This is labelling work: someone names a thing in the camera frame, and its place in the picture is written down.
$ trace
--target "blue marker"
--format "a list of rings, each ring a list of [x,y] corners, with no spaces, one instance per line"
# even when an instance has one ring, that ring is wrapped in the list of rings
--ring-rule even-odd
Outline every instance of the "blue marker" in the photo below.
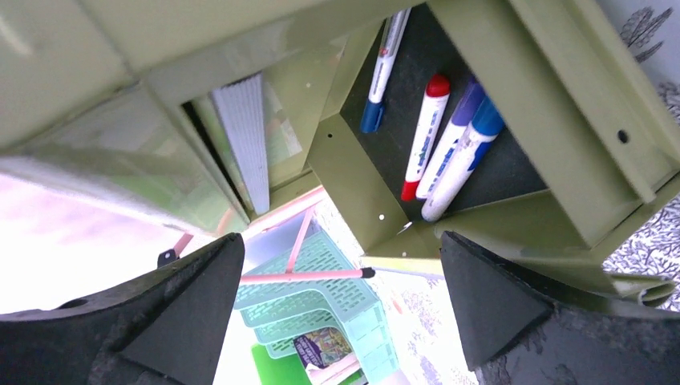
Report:
[[[378,60],[373,70],[373,81],[368,91],[368,101],[363,109],[361,129],[365,134],[376,132],[378,127],[380,127],[380,120],[383,117],[384,110],[382,97],[385,94],[385,87],[387,86],[387,80],[390,78],[392,67],[395,65],[399,44],[402,42],[403,30],[406,28],[406,22],[410,13],[411,8],[401,10],[385,22],[380,52],[378,53]]]
[[[441,218],[503,127],[503,118],[492,101],[485,97],[423,205],[421,213],[425,221],[433,222]]]
[[[455,145],[486,96],[482,85],[474,77],[467,82],[467,85],[458,105],[455,106],[451,120],[439,139],[430,163],[427,164],[423,179],[418,184],[418,189],[415,191],[415,197],[418,199],[427,199],[435,188],[437,180],[442,176],[442,172],[453,156]]]

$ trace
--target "purple marker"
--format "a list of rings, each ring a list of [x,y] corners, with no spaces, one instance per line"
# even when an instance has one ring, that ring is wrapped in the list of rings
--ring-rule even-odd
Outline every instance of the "purple marker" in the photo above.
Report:
[[[455,106],[451,120],[449,120],[441,139],[439,139],[430,163],[427,164],[423,178],[415,190],[415,197],[418,199],[427,199],[432,189],[434,189],[435,183],[442,176],[448,161],[453,156],[458,139],[465,132],[465,128],[472,121],[477,108],[480,107],[482,100],[486,96],[482,85],[474,76],[467,82],[467,85],[463,97],[460,98],[458,105]]]

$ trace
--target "stacked plastic tray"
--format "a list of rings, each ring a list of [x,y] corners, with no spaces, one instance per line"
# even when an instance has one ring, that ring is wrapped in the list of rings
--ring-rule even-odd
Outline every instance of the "stacked plastic tray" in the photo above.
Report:
[[[290,251],[246,275],[281,274]],[[305,239],[294,272],[354,267],[324,232]],[[362,279],[241,286],[234,309],[273,359],[296,354],[293,338],[323,327],[340,330],[371,383],[399,369],[383,305]]]

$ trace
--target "screw hole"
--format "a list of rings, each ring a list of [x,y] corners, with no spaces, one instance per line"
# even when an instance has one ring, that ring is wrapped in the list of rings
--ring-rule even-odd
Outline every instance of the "screw hole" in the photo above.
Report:
[[[628,143],[629,137],[628,137],[628,132],[625,132],[623,130],[618,130],[617,132],[617,138],[621,141],[621,143],[626,144]]]
[[[72,299],[69,302],[64,303],[57,309],[73,309],[74,307],[82,306],[87,303],[87,299],[84,298],[76,298]]]

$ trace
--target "book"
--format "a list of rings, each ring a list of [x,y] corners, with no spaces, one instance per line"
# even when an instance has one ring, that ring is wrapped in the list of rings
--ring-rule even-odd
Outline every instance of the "book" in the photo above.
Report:
[[[301,335],[293,345],[313,385],[338,385],[361,370],[350,344],[335,328]]]

